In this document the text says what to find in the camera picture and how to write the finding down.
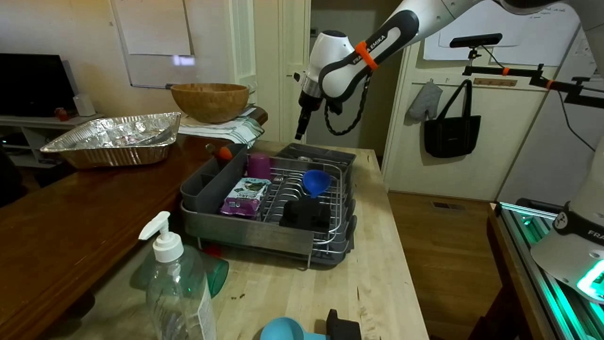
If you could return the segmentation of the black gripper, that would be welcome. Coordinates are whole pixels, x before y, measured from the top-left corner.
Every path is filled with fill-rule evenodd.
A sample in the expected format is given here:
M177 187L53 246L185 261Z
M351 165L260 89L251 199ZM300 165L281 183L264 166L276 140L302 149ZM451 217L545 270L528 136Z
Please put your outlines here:
M302 140L302 136L308 131L311 114L321 108L321 102L323 102L321 97L311 97L311 95L300 93L298 106L300 106L302 112L300 112L300 117L298 117L294 140Z

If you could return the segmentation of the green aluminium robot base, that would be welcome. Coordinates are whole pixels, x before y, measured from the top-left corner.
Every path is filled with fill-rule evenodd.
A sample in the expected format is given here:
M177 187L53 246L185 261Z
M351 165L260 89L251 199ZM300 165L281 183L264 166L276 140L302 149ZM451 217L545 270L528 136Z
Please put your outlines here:
M604 340L604 250L570 229L566 212L551 214L510 202L496 221L561 340Z

